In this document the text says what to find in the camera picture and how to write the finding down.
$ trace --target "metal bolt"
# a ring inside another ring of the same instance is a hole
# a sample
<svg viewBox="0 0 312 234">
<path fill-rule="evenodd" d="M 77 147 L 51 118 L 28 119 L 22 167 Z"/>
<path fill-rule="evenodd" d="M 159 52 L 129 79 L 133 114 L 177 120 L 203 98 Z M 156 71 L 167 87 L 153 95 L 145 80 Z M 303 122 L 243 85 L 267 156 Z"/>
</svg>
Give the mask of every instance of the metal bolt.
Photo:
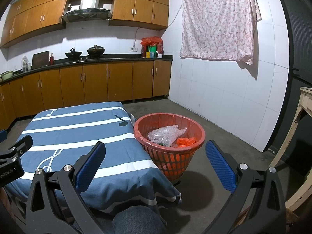
<svg viewBox="0 0 312 234">
<path fill-rule="evenodd" d="M 269 168 L 269 171 L 270 171 L 271 173 L 276 173 L 276 169 L 275 169 L 274 167 L 270 167 L 270 168 Z"/>
<path fill-rule="evenodd" d="M 71 165 L 65 165 L 64 166 L 64 168 L 63 168 L 63 170 L 65 171 L 65 172 L 68 172 L 68 171 L 70 171 L 71 170 Z"/>
<path fill-rule="evenodd" d="M 36 170 L 36 174 L 41 174 L 41 173 L 42 173 L 42 169 L 41 168 Z"/>
<path fill-rule="evenodd" d="M 241 163 L 239 165 L 239 168 L 241 168 L 242 170 L 247 170 L 248 169 L 248 165 L 246 165 L 245 163 Z"/>
</svg>

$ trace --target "gray floor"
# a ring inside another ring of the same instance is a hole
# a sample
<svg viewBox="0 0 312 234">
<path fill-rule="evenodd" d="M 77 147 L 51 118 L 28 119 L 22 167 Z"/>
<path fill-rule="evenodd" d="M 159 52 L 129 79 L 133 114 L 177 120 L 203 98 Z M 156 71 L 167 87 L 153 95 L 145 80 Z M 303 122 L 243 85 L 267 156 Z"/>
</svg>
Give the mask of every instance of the gray floor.
<svg viewBox="0 0 312 234">
<path fill-rule="evenodd" d="M 236 136 L 215 124 L 168 100 L 152 100 L 124 104 L 127 111 L 137 119 L 149 113 L 176 113 L 194 119 L 206 132 L 206 140 L 213 139 L 221 150 L 232 154 L 238 163 L 244 162 L 253 169 L 265 170 L 274 156 L 270 152 L 261 153 Z M 10 147 L 31 120 L 20 120 L 12 127 L 8 139 L 1 148 Z M 286 198 L 289 198 L 303 183 L 303 177 L 283 162 L 277 166 Z M 175 208 L 161 209 L 162 217 L 168 222 L 169 233 L 201 233 L 223 207 L 230 193 L 222 187 L 212 166 L 206 158 L 204 147 L 196 151 L 176 187 L 182 194 L 182 204 Z M 244 206 L 250 205 L 253 192 Z"/>
</svg>

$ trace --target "black countertop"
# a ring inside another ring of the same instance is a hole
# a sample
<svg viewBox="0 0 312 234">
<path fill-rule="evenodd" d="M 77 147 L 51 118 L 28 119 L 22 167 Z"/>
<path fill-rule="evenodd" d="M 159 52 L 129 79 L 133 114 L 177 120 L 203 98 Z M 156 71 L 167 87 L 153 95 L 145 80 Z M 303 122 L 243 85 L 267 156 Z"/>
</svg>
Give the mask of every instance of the black countertop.
<svg viewBox="0 0 312 234">
<path fill-rule="evenodd" d="M 162 59 L 150 59 L 150 58 L 141 58 L 140 54 L 103 54 L 99 59 L 91 59 L 90 56 L 81 56 L 81 60 L 78 61 L 69 61 L 68 58 L 55 60 L 54 65 L 45 66 L 37 69 L 32 69 L 27 72 L 22 73 L 20 70 L 13 73 L 13 76 L 7 80 L 1 81 L 0 84 L 9 82 L 11 80 L 17 79 L 19 77 L 29 75 L 32 73 L 37 73 L 44 70 L 50 70 L 54 68 L 65 68 L 75 65 L 83 65 L 83 64 L 96 64 L 102 62 L 113 62 L 113 61 L 173 61 L 173 55 L 164 55 Z"/>
</svg>

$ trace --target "trash basket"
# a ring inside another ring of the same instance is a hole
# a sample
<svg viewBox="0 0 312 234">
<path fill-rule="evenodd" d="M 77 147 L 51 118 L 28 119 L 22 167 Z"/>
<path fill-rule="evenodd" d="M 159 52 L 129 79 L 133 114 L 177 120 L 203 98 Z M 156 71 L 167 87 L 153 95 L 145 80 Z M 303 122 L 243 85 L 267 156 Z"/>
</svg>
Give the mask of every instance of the trash basket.
<svg viewBox="0 0 312 234">
<path fill-rule="evenodd" d="M 184 148 L 171 148 L 147 139 L 149 132 L 171 125 L 179 125 L 180 129 L 187 127 L 187 131 L 181 137 L 196 137 L 196 143 Z M 153 113 L 141 117 L 135 123 L 134 133 L 155 165 L 172 183 L 177 182 L 183 175 L 195 151 L 202 147 L 206 137 L 204 129 L 196 121 L 172 113 Z"/>
</svg>

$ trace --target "range hood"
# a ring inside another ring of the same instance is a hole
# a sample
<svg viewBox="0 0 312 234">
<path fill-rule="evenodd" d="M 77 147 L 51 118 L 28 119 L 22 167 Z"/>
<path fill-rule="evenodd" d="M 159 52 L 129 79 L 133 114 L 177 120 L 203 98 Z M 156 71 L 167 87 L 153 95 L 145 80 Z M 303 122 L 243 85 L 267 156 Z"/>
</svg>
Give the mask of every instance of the range hood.
<svg viewBox="0 0 312 234">
<path fill-rule="evenodd" d="M 106 20 L 112 15 L 109 9 L 98 8 L 99 0 L 81 0 L 80 5 L 68 4 L 69 11 L 62 18 L 66 23 L 87 21 L 87 20 Z"/>
</svg>

